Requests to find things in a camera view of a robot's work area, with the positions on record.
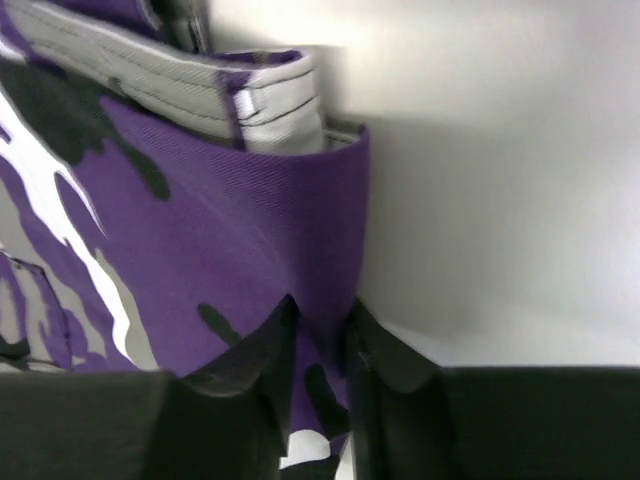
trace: gray strap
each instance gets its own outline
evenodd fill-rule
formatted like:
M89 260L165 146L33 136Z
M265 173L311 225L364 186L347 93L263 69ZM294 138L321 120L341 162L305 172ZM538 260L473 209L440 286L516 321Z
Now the gray strap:
M171 1L179 6L178 18L201 3ZM192 131L222 143L239 131L254 152L299 155L328 146L308 52L263 64L257 59L273 52L250 52L251 61L241 63L190 54L49 2L5 0L5 5L38 54ZM230 91L229 74L242 74L246 82Z

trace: purple camouflage fabric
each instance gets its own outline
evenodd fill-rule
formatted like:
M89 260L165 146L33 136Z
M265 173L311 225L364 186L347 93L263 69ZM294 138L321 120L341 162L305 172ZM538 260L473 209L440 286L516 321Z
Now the purple camouflage fabric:
M186 375L291 294L282 467L337 454L368 133L323 118L307 52L212 53L172 3L0 0L0 372Z

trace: camouflage pattern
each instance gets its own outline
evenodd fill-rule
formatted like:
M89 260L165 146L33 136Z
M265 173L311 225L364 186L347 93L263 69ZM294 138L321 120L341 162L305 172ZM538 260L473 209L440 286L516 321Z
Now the camouflage pattern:
M292 443L317 435L326 446L316 458L338 453L348 415L337 358L362 264L366 130L324 126L321 151L291 155L280 140L248 141L246 124L228 139L185 128L36 51L13 21L18 3L0 0L4 51L26 60L0 62L0 372L187 375L291 294L302 313ZM52 3L162 40L144 0ZM235 60L216 55L222 70ZM241 87L279 64L251 58L263 64L246 68Z

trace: white wall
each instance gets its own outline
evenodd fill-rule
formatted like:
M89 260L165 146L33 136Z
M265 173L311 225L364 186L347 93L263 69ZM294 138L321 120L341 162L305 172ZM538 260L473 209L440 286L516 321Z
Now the white wall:
M213 0L374 131L362 294L445 364L640 364L640 2Z

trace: black plastic piece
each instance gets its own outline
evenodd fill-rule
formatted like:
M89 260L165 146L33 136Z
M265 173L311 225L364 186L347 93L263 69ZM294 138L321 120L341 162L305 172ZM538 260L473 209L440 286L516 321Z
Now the black plastic piece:
M0 478L275 480L286 456L291 298L195 374L0 375Z
M640 369L442 368L362 304L346 350L358 480L640 479Z

